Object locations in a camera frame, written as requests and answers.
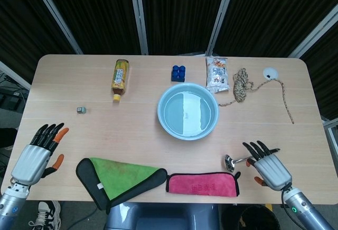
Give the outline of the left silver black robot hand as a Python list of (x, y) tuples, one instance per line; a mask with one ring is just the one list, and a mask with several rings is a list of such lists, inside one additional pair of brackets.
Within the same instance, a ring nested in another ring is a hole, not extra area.
[(64, 160), (64, 155), (60, 154), (52, 166), (48, 167), (48, 164), (68, 131), (69, 128), (64, 127), (63, 123), (41, 126), (22, 151), (11, 172), (14, 183), (32, 186), (56, 172)]

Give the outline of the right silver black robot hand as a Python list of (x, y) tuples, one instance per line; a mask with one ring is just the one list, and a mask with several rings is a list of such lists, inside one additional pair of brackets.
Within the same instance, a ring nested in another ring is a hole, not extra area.
[(251, 158), (247, 162), (258, 171), (261, 183), (275, 191), (281, 191), (292, 183), (290, 172), (262, 141), (243, 142), (242, 145), (250, 152)]

